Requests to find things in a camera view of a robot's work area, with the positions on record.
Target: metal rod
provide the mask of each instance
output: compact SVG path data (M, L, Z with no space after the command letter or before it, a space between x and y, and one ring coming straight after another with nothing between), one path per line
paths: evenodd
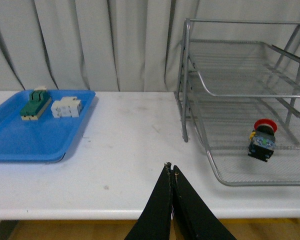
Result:
M222 20L222 19L197 19L191 18L191 22L203 23L225 23L225 24L275 24L275 25L300 25L300 21L244 21L244 20Z
M191 28L191 23L189 18L185 20L184 24L186 25L186 32L185 32L184 78L183 78L183 106L182 106L181 123L182 123L183 140L187 143L188 133L187 133L187 126L186 126L186 117L187 117L187 101L188 101L187 91L188 91L189 44L190 44L190 28Z

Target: wire mesh tray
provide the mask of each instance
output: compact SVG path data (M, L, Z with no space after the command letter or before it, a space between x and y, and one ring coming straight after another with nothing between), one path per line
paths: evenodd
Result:
M298 111L290 116L291 109L275 98L220 99L196 92L188 97L197 133L220 182L230 186L300 185ZM249 135L260 118L278 124L276 148L267 163L248 156Z
M296 25L284 49L261 41L191 39L193 22ZM229 186L300 186L300 22L186 19L175 97L182 137L192 119L216 178ZM278 125L274 154L248 156L259 119Z
M298 62L277 49L258 41L191 40L189 56L212 96L300 98ZM289 68L278 65L280 57Z

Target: white curtain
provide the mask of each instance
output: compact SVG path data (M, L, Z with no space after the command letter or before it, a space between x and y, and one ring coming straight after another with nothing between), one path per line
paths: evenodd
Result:
M185 18L298 21L300 0L0 0L0 90L174 91ZM286 35L193 28L279 45Z

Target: metal frame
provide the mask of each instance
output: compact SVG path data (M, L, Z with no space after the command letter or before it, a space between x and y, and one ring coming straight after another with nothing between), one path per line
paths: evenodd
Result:
M186 120L191 118L194 123L195 130L197 132L198 138L202 146L205 148L205 151L207 153L208 160L210 162L210 165L212 167L212 170L216 176L216 178L223 184L229 185L229 186L300 186L300 182L291 182L291 181L280 181L280 182L234 182L229 183L226 181L223 181L219 174L216 167L216 164L214 162L214 158L212 155L212 150L216 149L209 145L206 129L203 123L203 119L201 116L197 116L197 122L194 117L193 109L192 107L195 107L198 105L198 100L194 97L193 103L190 103L188 92L191 92L192 88L190 86L190 80L189 80L189 62L192 63L198 77L200 78L201 84L205 91L216 98L224 98L224 97L232 97L232 98L254 98L258 99L259 101L262 101L261 98L275 98L278 100L279 103L281 103L285 108L287 108L288 113L285 119L285 125L289 126L290 119L293 116L300 119L300 113L294 108L295 101L297 98L300 98L300 95L296 95L296 92L293 92L292 94L214 94L213 92L210 92L209 89L205 85L205 79L204 76L201 74L200 70L197 69L196 63L194 62L194 59L192 57L192 53L190 53L190 35L191 35L191 27L192 23L228 23L228 24L267 24L267 25L296 25L291 37L289 38L286 46L284 49L280 49L274 45L267 45L272 51L275 51L280 54L279 59L277 60L275 67L278 67L281 63L284 57L287 57L291 59L292 61L295 61L299 63L299 67L296 74L296 80L295 84L300 83L300 57L295 56L294 54L288 52L289 48L291 47L292 43L294 42L296 36L298 33L300 33L300 21L232 21L232 20L209 20L209 19L189 19L187 18L184 21L183 25L183 38L181 41L181 53L180 53L180 61L179 61L179 71L178 71L178 81L177 81L177 90L175 92L175 98L177 100L177 105L180 111L181 115L181 125L182 125L182 137L185 142L188 142L188 133L187 133L187 127L186 127ZM300 147L292 147L291 149L300 150Z

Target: desk organizer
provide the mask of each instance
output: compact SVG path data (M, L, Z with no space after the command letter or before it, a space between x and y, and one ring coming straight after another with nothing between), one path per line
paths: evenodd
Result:
M18 92L0 105L0 162L60 161L78 134L95 96L90 90L49 90L52 102L41 117L25 121L21 119L20 110L31 92ZM54 118L51 105L66 96L80 99L82 112L79 117Z
M284 49L261 41L191 39L192 24L295 25ZM300 22L186 19L175 97L192 119L216 178L229 186L300 186ZM258 119L278 125L268 162L248 156Z

